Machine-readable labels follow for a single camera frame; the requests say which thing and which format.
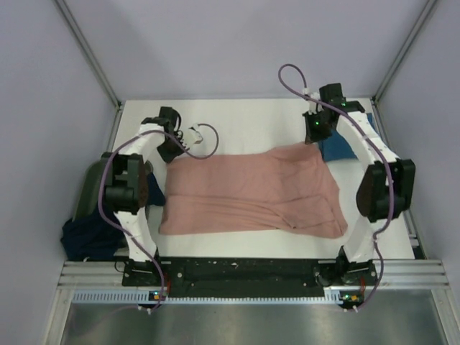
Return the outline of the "pink t shirt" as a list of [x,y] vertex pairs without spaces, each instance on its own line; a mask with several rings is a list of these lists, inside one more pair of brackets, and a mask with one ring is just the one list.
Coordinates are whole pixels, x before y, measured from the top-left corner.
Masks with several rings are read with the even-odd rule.
[[336,239],[348,228],[339,187],[314,144],[178,159],[165,192],[163,235],[279,229]]

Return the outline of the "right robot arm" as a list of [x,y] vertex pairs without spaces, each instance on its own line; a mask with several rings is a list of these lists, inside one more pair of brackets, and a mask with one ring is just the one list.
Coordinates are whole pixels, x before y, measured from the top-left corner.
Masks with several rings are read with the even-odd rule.
[[359,263],[373,258],[379,235],[411,204],[415,163],[401,159],[382,140],[358,101],[348,101],[341,84],[333,83],[313,93],[304,88],[308,102],[304,113],[305,142],[317,143],[333,133],[340,135],[360,162],[364,175],[356,192],[359,212],[342,251],[347,259],[335,267],[337,279],[350,285],[362,275]]

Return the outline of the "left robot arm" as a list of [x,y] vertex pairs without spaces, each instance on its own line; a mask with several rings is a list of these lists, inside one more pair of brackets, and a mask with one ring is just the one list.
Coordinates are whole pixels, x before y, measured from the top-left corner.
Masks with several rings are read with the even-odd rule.
[[157,246],[152,239],[147,223],[146,206],[150,196],[145,163],[156,151],[166,164],[184,153],[181,145],[183,134],[179,113],[162,106],[159,115],[144,119],[134,138],[120,145],[115,152],[106,152],[101,161],[110,166],[104,170],[101,179],[102,203],[114,212],[129,248],[129,258],[143,262],[138,276],[148,285],[155,285],[162,279],[163,268],[151,260]]

